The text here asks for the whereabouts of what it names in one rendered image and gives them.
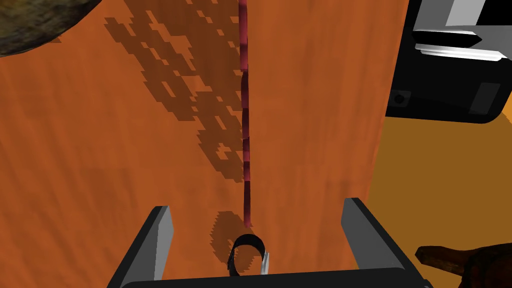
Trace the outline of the dark brown wooden furniture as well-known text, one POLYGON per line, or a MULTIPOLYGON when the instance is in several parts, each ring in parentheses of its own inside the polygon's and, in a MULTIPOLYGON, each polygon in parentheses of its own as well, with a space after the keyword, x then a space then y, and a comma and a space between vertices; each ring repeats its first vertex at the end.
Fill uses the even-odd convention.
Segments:
POLYGON ((461 276, 458 288, 512 288, 512 242, 455 250, 443 246, 420 246, 418 261, 461 276))

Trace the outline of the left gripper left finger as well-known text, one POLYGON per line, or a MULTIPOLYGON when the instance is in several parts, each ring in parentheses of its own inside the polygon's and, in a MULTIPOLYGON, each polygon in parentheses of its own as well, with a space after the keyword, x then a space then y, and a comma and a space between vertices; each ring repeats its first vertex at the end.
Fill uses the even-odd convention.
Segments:
POLYGON ((154 207, 137 233, 106 288, 163 278, 174 227, 168 206, 154 207))

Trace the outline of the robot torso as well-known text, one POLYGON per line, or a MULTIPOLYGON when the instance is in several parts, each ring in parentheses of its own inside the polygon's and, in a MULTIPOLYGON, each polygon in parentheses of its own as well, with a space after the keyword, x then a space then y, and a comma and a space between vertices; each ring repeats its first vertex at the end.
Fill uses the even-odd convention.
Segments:
POLYGON ((485 124, 512 93, 512 0, 409 0, 386 116, 485 124))

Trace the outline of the dark mottled round object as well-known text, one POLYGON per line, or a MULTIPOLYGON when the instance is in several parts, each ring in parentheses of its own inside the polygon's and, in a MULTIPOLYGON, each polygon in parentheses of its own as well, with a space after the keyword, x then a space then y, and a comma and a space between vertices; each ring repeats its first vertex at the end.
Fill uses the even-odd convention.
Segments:
POLYGON ((0 58, 54 41, 102 0, 0 0, 0 58))

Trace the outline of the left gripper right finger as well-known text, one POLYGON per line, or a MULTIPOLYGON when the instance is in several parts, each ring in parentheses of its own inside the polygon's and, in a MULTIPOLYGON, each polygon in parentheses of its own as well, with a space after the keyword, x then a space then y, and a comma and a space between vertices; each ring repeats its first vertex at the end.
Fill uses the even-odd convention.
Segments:
POLYGON ((417 268, 359 198, 344 200, 341 226, 359 269, 400 268, 418 277, 417 268))

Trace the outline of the dark red thin strip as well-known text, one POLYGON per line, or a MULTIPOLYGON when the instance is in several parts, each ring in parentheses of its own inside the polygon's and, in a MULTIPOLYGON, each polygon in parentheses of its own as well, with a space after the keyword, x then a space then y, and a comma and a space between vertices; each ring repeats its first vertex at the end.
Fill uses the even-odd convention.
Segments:
POLYGON ((249 69, 248 69, 248 13, 247 0, 238 0, 239 55, 242 72, 240 92, 242 105, 242 158, 243 158, 243 222, 251 227, 250 141, 249 141, 249 69))

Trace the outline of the orange wooden table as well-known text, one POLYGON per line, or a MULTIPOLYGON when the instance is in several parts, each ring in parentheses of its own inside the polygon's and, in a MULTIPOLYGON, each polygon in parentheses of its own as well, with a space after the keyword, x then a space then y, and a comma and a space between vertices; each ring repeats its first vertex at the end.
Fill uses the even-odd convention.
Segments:
MULTIPOLYGON (((247 0, 252 231, 351 269, 408 0, 247 0)), ((0 59, 0 288, 106 288, 154 206, 167 279, 227 275, 243 216, 239 0, 103 0, 0 59)))

